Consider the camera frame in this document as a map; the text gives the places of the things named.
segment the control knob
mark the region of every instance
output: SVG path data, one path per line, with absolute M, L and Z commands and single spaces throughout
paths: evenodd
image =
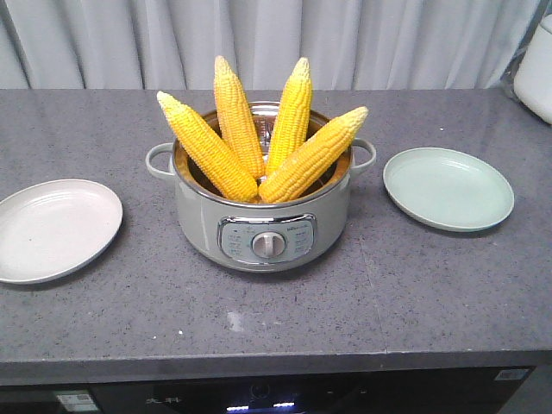
M 264 231 L 253 238 L 253 252 L 263 259 L 280 256 L 285 250 L 284 236 L 275 231 Z

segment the pot handle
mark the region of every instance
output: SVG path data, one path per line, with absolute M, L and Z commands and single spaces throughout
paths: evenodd
M 371 166 L 376 161 L 376 148 L 371 142 L 364 141 L 359 138 L 354 139 L 352 146 L 364 148 L 372 155 L 370 157 L 370 160 L 363 162 L 362 164 L 351 166 L 349 170 L 351 179 L 356 179 L 359 175 L 365 172 L 368 169 L 368 167 Z
M 171 142 L 166 142 L 165 144 L 159 144 L 147 151 L 146 154 L 146 168 L 150 174 L 152 174 L 157 179 L 162 179 L 166 182 L 172 182 L 174 180 L 174 170 L 171 167 L 169 162 L 169 169 L 171 172 L 161 171 L 152 166 L 152 160 L 159 154 L 163 153 L 172 153 L 173 144 Z

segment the white appliance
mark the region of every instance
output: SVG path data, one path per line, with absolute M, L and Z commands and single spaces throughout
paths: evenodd
M 552 124 L 552 15 L 536 28 L 514 78 L 514 92 L 527 107 Z

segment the control panel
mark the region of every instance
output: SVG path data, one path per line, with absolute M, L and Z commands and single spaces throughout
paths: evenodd
M 296 260 L 315 241 L 312 214 L 280 218 L 225 217 L 218 225 L 218 244 L 229 258 L 249 264 Z

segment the light green plate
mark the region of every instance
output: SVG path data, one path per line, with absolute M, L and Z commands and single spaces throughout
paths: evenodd
M 513 190 L 500 172 L 451 149 L 422 147 L 399 153 L 387 161 L 383 180 L 402 211 L 437 229 L 488 229 L 514 207 Z

